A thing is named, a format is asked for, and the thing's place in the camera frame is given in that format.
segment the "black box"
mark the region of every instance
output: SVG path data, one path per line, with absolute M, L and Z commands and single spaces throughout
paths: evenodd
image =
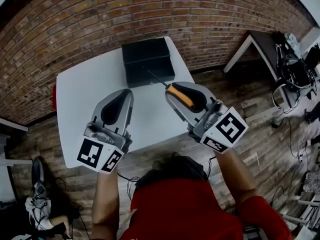
M 129 88 L 158 83 L 159 81 L 147 70 L 164 82 L 175 79 L 170 52 L 164 37 L 124 44 L 122 57 Z

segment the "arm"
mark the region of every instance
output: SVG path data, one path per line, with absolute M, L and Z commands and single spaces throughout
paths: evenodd
M 238 215 L 263 229 L 268 239 L 291 240 L 284 220 L 256 191 L 257 184 L 248 168 L 233 151 L 216 153 L 224 181 L 237 204 Z
M 118 170 L 99 173 L 92 206 L 92 239 L 116 239 L 119 228 Z
M 216 153 L 223 179 L 237 205 L 258 196 L 256 181 L 233 149 L 224 154 Z
M 51 219 L 49 219 L 49 221 L 53 227 L 63 223 L 65 226 L 65 229 L 66 229 L 67 236 L 71 238 L 69 220 L 66 215 L 61 215 L 58 217 L 51 218 Z

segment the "desk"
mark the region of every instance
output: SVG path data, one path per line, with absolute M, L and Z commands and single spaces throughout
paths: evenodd
M 172 82 L 194 83 L 190 72 L 170 37 L 165 37 L 175 78 Z M 75 150 L 78 137 L 91 121 L 96 105 L 109 94 L 128 88 L 122 49 L 84 61 L 57 76 L 56 105 L 58 129 L 65 164 L 79 166 Z M 183 122 L 165 99 L 161 83 L 131 89 L 134 96 L 131 123 L 127 131 L 132 144 L 129 151 L 171 139 L 187 132 Z
M 248 47 L 254 44 L 261 57 L 265 61 L 267 67 L 269 68 L 274 80 L 278 80 L 277 74 L 277 51 L 276 43 L 273 41 L 270 33 L 260 32 L 260 31 L 249 31 L 249 36 L 240 46 L 238 51 L 234 54 L 229 63 L 225 66 L 224 72 L 228 72 L 232 66 L 239 60 L 241 55 L 248 49 Z M 281 96 L 289 108 L 295 106 L 297 101 L 297 94 L 295 92 L 289 91 L 286 87 L 280 89 Z M 310 92 L 309 89 L 304 89 L 300 92 L 300 96 L 306 96 Z

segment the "red shirt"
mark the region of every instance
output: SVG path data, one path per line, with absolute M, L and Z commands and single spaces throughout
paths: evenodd
M 260 196 L 224 212 L 209 183 L 167 179 L 137 190 L 131 203 L 130 227 L 121 240 L 242 240 L 244 222 L 262 228 L 269 240 L 291 240 L 282 218 Z

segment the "metal rod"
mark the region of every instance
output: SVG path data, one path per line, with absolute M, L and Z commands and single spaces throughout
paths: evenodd
M 282 218 L 284 220 L 290 221 L 290 222 L 295 223 L 295 224 L 307 225 L 308 222 L 309 222 L 306 219 L 295 218 L 295 217 L 291 217 L 291 216 L 288 216 L 288 215 L 282 215 Z
M 297 203 L 300 205 L 314 206 L 314 207 L 317 207 L 320 205 L 320 202 L 312 202 L 312 201 L 309 202 L 309 201 L 303 201 L 303 200 L 298 200 Z
M 168 85 L 164 82 L 164 81 L 162 81 L 162 80 L 160 80 L 159 79 L 159 77 L 157 77 L 154 73 L 152 73 L 150 70 L 146 70 L 146 71 L 148 71 L 151 75 L 153 75 L 160 83 L 162 83 L 165 87 L 168 87 Z
M 32 160 L 14 160 L 14 159 L 0 159 L 0 166 L 9 165 L 32 165 Z

